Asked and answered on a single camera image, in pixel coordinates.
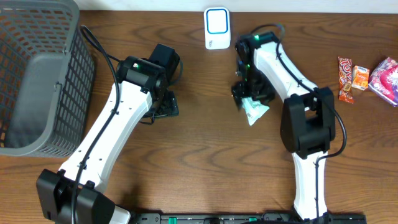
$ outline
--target snack package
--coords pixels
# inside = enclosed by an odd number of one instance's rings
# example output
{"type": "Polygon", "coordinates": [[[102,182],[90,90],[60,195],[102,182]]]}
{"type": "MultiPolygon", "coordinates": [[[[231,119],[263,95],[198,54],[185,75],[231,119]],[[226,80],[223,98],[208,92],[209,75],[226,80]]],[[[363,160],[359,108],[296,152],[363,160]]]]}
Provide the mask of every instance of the snack package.
{"type": "Polygon", "coordinates": [[[353,80],[353,64],[351,59],[338,57],[339,94],[338,99],[347,103],[354,103],[351,84],[353,80]]]}
{"type": "Polygon", "coordinates": [[[364,67],[354,67],[354,78],[353,87],[359,90],[365,90],[368,88],[370,70],[364,67]]]}
{"type": "Polygon", "coordinates": [[[370,76],[369,89],[398,106],[398,63],[390,57],[382,61],[370,76]]]}
{"type": "Polygon", "coordinates": [[[242,107],[248,116],[249,125],[252,126],[264,113],[269,109],[268,106],[263,105],[260,101],[254,101],[251,97],[242,99],[242,107]]]}

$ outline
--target red candy wrapper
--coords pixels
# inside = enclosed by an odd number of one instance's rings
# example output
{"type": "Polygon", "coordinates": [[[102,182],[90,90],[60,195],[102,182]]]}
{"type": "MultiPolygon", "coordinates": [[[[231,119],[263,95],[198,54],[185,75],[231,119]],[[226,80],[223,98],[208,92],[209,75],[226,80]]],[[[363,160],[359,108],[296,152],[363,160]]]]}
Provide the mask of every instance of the red candy wrapper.
{"type": "Polygon", "coordinates": [[[347,103],[354,103],[351,85],[353,81],[353,63],[351,59],[338,57],[339,94],[338,99],[347,103]]]}
{"type": "Polygon", "coordinates": [[[398,63],[392,58],[382,61],[370,76],[369,89],[398,106],[398,63]]]}

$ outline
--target white wall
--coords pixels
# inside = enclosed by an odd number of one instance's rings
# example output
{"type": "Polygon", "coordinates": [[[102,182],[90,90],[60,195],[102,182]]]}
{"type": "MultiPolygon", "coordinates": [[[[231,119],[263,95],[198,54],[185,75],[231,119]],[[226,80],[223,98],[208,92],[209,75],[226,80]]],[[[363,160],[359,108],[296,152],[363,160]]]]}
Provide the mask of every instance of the white wall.
{"type": "Polygon", "coordinates": [[[82,10],[398,13],[398,0],[75,0],[82,10]]]}

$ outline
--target orange snack box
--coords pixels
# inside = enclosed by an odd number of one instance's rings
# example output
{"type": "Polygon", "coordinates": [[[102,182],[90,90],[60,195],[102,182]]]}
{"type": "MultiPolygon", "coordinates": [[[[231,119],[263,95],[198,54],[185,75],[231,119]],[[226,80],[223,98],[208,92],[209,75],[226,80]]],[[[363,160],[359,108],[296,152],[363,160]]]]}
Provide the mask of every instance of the orange snack box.
{"type": "Polygon", "coordinates": [[[359,90],[365,90],[368,88],[370,70],[364,67],[354,67],[354,81],[353,87],[359,90]]]}

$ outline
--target candy bar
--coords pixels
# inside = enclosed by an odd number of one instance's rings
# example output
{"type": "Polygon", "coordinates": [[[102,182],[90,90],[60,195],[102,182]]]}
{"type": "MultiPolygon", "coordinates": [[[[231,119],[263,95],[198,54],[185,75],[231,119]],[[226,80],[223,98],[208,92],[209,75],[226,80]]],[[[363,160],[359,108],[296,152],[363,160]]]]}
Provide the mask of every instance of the candy bar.
{"type": "Polygon", "coordinates": [[[351,59],[338,57],[339,68],[339,95],[338,99],[347,103],[354,103],[353,94],[351,92],[352,84],[352,62],[351,59]]]}

